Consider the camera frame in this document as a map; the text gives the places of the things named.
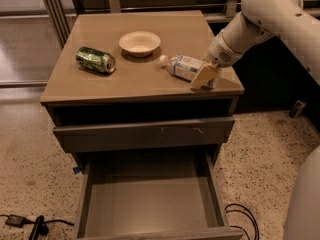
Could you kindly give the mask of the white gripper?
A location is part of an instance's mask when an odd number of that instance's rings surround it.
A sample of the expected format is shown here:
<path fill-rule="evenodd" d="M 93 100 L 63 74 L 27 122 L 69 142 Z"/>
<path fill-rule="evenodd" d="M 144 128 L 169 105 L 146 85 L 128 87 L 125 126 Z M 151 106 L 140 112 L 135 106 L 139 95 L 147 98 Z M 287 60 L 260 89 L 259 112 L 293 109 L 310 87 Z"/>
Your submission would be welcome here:
<path fill-rule="evenodd" d="M 215 36 L 206 52 L 203 59 L 207 62 L 199 69 L 191 84 L 195 88 L 207 87 L 213 89 L 220 77 L 220 67 L 229 67 L 235 64 L 240 58 L 241 54 L 234 52 L 224 41 L 223 35 L 219 33 Z"/>

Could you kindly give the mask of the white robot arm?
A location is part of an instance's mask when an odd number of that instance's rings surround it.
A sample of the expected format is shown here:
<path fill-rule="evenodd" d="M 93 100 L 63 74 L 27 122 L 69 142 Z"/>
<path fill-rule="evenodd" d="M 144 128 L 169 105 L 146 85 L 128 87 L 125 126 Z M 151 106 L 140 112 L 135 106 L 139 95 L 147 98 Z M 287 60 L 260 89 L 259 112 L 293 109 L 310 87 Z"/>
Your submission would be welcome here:
<path fill-rule="evenodd" d="M 314 80 L 320 75 L 320 21 L 302 0 L 241 0 L 241 12 L 212 39 L 192 84 L 200 88 L 256 44 L 278 37 Z M 320 240 L 320 146 L 301 166 L 291 194 L 283 240 Z"/>

